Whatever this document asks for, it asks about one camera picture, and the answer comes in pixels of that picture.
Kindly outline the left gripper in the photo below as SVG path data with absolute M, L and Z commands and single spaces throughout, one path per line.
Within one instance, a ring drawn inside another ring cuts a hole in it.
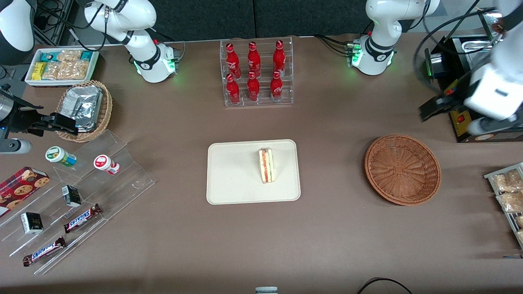
M 465 99 L 457 91 L 436 95 L 418 108 L 420 119 L 426 122 L 433 116 L 463 106 L 495 120 L 508 119 L 522 104 L 522 80 L 503 75 L 493 65 L 483 65 L 471 75 L 472 93 Z

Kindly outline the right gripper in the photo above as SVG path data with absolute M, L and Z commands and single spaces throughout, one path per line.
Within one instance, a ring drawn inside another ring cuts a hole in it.
M 45 131 L 65 132 L 76 136 L 78 129 L 76 121 L 58 112 L 42 115 L 38 110 L 43 106 L 36 106 L 13 95 L 11 86 L 1 86 L 1 137 L 7 138 L 10 133 L 33 134 L 43 136 Z

